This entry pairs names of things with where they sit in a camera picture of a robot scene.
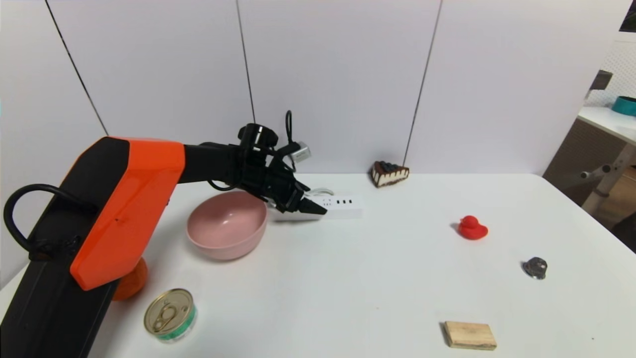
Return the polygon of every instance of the orange object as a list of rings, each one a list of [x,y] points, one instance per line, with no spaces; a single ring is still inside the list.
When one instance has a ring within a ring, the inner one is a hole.
[[[183,144],[126,140],[128,166],[71,264],[83,290],[133,271],[185,167]]]
[[[488,234],[488,228],[481,225],[479,220],[472,215],[468,215],[461,220],[458,231],[469,240],[478,240]]]
[[[146,266],[146,260],[142,257],[132,272],[121,278],[119,286],[115,290],[115,295],[113,295],[113,301],[123,301],[134,296],[144,287],[147,278],[148,267]]]

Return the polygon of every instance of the tin can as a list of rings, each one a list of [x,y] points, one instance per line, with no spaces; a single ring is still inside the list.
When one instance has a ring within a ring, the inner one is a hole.
[[[162,342],[172,343],[185,337],[194,326],[197,307],[190,292],[172,289],[160,294],[146,310],[146,330]]]

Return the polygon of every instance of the rubber duck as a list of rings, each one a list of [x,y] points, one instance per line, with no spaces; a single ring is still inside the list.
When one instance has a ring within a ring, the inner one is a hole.
[[[481,225],[479,220],[472,215],[464,217],[457,229],[463,237],[469,240],[478,240],[488,234],[488,228]]]

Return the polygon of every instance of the wooden block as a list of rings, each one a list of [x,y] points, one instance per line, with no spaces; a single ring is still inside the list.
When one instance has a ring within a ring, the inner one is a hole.
[[[497,348],[495,337],[487,324],[444,322],[448,345],[452,348],[494,350]]]

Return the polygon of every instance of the power strip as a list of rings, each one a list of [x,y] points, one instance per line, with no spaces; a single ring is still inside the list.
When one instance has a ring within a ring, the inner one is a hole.
[[[358,196],[310,196],[309,200],[327,209],[327,214],[316,215],[307,213],[281,213],[270,207],[270,220],[273,221],[303,221],[321,219],[352,219],[362,218],[364,203]]]

